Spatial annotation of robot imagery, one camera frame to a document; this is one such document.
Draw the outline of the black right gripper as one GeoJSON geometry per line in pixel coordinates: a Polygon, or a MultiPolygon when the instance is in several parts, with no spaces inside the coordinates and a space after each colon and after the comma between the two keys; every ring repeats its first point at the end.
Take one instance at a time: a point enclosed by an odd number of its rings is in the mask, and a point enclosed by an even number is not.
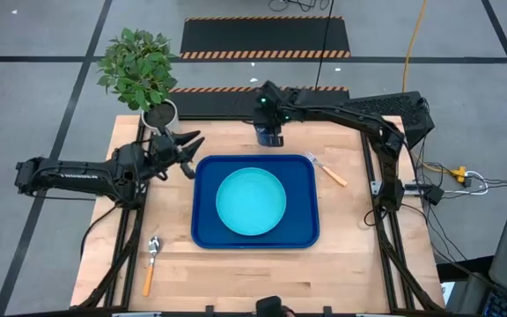
{"type": "MultiPolygon", "coordinates": [[[[287,104],[283,100],[282,91],[271,81],[266,81],[258,90],[255,101],[257,107],[253,111],[253,125],[256,138],[263,140],[263,128],[280,127],[290,120],[287,104]]],[[[275,146],[283,147],[283,136],[275,136],[275,146]]]]}

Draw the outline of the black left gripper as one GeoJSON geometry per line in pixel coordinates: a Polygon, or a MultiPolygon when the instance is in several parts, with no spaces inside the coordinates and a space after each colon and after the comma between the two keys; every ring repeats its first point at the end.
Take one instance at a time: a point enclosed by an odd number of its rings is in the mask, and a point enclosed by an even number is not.
{"type": "Polygon", "coordinates": [[[188,179],[195,177],[195,171],[189,165],[196,152],[199,150],[204,137],[198,138],[187,145],[195,137],[199,136],[200,130],[182,134],[166,131],[165,134],[154,135],[151,139],[151,168],[160,179],[166,179],[166,171],[172,165],[179,164],[180,169],[188,179]]]}

